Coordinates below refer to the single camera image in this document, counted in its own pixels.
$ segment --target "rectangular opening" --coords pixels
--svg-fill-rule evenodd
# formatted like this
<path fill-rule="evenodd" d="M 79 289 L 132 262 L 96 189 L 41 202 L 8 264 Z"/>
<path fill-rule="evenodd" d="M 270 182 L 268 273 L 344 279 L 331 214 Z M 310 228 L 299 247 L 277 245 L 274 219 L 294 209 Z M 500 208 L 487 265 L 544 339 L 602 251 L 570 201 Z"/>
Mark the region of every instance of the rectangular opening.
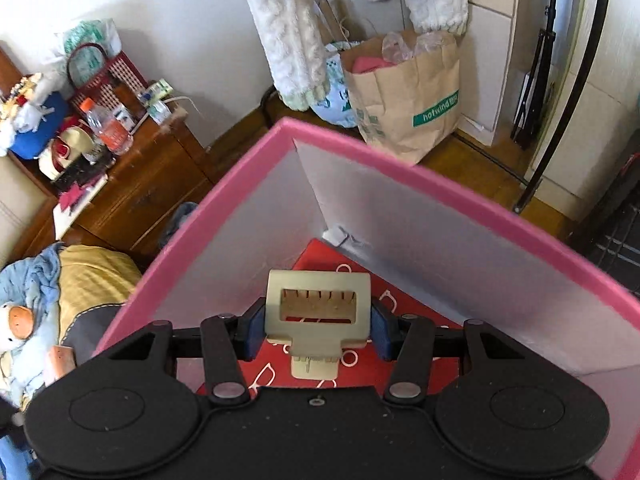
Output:
<path fill-rule="evenodd" d="M 356 293 L 352 290 L 295 290 L 280 292 L 280 319 L 310 323 L 355 323 Z"/>

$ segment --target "blue cloth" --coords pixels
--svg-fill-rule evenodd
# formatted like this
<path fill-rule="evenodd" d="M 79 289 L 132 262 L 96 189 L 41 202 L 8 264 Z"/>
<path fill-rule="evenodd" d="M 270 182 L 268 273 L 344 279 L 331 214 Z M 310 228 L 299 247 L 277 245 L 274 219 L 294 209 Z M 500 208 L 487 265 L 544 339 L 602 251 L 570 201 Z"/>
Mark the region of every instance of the blue cloth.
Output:
<path fill-rule="evenodd" d="M 33 462 L 31 453 L 14 446 L 8 436 L 0 438 L 0 461 L 2 475 L 6 480 L 30 480 L 29 464 Z"/>
<path fill-rule="evenodd" d="M 33 334 L 11 352 L 9 400 L 20 406 L 22 396 L 31 398 L 44 385 L 44 363 L 49 349 L 58 344 L 60 333 L 60 258 L 62 243 L 44 249 L 35 258 L 25 258 L 0 272 L 0 304 L 13 302 L 31 309 Z"/>

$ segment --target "brown bottle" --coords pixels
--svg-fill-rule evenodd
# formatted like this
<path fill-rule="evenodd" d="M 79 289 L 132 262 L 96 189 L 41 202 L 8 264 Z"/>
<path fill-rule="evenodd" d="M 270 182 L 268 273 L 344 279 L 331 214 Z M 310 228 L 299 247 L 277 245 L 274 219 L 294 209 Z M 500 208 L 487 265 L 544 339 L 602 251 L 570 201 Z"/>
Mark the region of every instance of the brown bottle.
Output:
<path fill-rule="evenodd" d="M 113 93 L 124 107 L 129 111 L 131 117 L 136 121 L 142 119 L 146 114 L 146 109 L 133 93 L 133 90 L 118 76 L 109 72 L 109 82 L 113 87 Z"/>

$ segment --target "dark gray fabric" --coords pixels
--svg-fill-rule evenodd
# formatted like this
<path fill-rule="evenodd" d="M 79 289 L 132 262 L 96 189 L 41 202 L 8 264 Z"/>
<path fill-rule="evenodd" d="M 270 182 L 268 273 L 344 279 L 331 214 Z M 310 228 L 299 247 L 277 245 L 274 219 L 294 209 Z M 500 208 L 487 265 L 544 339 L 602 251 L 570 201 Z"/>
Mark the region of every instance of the dark gray fabric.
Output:
<path fill-rule="evenodd" d="M 121 306 L 121 303 L 97 305 L 76 316 L 60 344 L 74 349 L 78 366 L 91 358 Z"/>

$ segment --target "plastic bottle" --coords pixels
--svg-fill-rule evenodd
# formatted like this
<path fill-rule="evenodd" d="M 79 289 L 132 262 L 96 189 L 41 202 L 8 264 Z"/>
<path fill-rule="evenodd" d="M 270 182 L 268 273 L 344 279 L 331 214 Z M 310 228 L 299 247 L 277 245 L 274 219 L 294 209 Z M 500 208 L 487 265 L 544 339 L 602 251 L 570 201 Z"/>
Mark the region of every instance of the plastic bottle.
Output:
<path fill-rule="evenodd" d="M 86 114 L 86 121 L 104 145 L 116 155 L 129 151 L 133 136 L 114 117 L 110 110 L 97 105 L 91 98 L 82 101 L 80 109 Z"/>

